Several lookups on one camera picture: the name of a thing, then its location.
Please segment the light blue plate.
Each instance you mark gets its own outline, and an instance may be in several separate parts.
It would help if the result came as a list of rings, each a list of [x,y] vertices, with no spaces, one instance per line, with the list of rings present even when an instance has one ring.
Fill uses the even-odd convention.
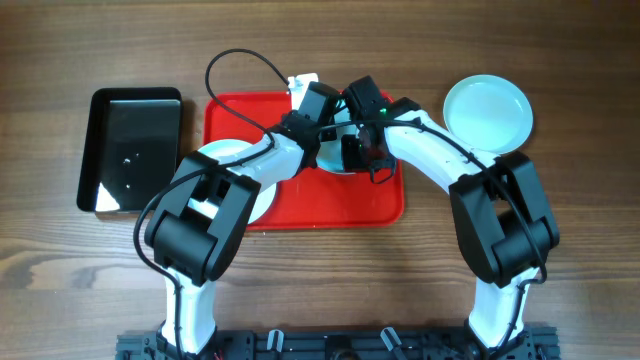
[[[354,174],[367,172],[361,129],[351,123],[349,110],[340,105],[329,119],[329,129],[319,134],[320,149],[316,157],[317,165],[334,174]]]
[[[442,112],[450,133],[496,154],[517,150],[533,131],[534,114],[527,96],[496,75],[460,80],[447,93]]]
[[[250,143],[238,139],[221,139],[202,146],[199,149],[199,152],[208,157],[218,159],[219,157],[230,156],[238,153],[250,146]],[[272,185],[258,195],[249,217],[249,224],[256,222],[269,210],[275,199],[276,190],[277,186]],[[190,199],[188,207],[209,219],[213,219],[218,212],[218,206],[210,200],[197,201],[195,199]]]

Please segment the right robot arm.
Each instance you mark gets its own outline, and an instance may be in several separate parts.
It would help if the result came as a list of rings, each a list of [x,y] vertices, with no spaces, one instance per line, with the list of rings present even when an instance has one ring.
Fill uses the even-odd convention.
[[[529,288],[547,280],[560,238],[533,162],[521,152],[474,149],[416,102],[383,96],[369,76],[342,95],[359,130],[343,142],[345,169],[373,172],[381,161],[401,160],[448,194],[459,250],[477,278],[466,320],[472,341],[486,359],[515,348]]]

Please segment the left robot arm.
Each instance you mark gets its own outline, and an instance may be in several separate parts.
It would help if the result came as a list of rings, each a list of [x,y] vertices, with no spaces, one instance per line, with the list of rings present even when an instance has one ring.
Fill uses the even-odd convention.
[[[316,165],[320,134],[339,110],[336,89],[313,82],[298,108],[262,140],[225,160],[195,151],[136,221],[133,242],[143,262],[167,282],[168,312],[159,352],[196,359],[216,332],[215,283],[239,250],[261,191]]]

